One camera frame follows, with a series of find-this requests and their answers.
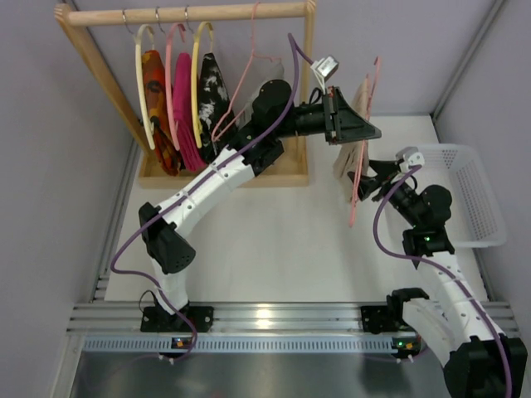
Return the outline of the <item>beige trousers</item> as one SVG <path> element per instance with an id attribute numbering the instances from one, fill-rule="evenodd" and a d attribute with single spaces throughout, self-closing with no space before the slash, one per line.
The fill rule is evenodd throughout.
<path id="1" fill-rule="evenodd" d="M 370 89 L 370 75 L 366 74 L 351 101 L 351 107 L 364 119 L 368 119 Z M 341 146 L 333 165 L 334 178 L 341 186 L 344 200 L 347 203 L 352 201 L 353 196 L 353 182 L 350 175 L 357 171 L 360 158 L 363 158 L 362 174 L 366 174 L 368 170 L 368 144 L 366 143 L 362 149 L 361 141 L 346 143 Z"/>

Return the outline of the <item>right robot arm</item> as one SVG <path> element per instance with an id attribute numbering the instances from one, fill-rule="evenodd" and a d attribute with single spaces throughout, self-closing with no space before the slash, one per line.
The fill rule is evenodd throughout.
<path id="1" fill-rule="evenodd" d="M 435 354 L 453 397 L 519 397 L 528 351 L 518 337 L 509 337 L 473 295 L 446 232 L 452 196 L 440 185 L 416 192 L 407 180 L 423 161 L 371 160 L 374 174 L 353 180 L 360 200 L 378 204 L 373 237 L 393 258 L 409 260 L 426 282 L 387 296 L 393 319 L 412 328 Z M 402 233 L 402 253 L 387 249 L 378 234 L 379 219 L 390 204 L 409 224 Z"/>

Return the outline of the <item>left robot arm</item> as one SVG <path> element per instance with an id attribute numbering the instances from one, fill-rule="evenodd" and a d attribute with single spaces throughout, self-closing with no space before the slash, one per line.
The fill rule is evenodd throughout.
<path id="1" fill-rule="evenodd" d="M 184 189 L 157 206 L 139 209 L 142 240 L 158 282 L 145 317 L 160 331 L 177 331 L 188 315 L 186 268 L 196 251 L 186 238 L 194 226 L 237 187 L 262 174 L 284 152 L 283 138 L 323 134 L 331 145 L 380 138 L 370 124 L 332 86 L 318 103 L 293 103 L 285 80 L 269 80 L 252 103 L 251 120 L 232 135 L 217 157 Z"/>

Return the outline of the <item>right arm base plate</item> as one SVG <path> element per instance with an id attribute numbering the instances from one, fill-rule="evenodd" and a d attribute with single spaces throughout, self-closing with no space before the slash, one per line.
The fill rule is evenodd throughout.
<path id="1" fill-rule="evenodd" d="M 392 308 L 387 305 L 367 305 L 360 308 L 364 332 L 379 334 L 384 332 L 412 332 Z"/>

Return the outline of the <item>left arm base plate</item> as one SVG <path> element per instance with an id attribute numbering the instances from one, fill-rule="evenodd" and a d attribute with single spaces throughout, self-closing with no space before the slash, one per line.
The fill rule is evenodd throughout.
<path id="1" fill-rule="evenodd" d="M 187 306 L 184 317 L 198 332 L 208 332 L 213 324 L 214 308 Z M 160 306 L 145 307 L 140 324 L 141 332 L 191 332 L 191 327 L 177 314 L 169 314 Z"/>

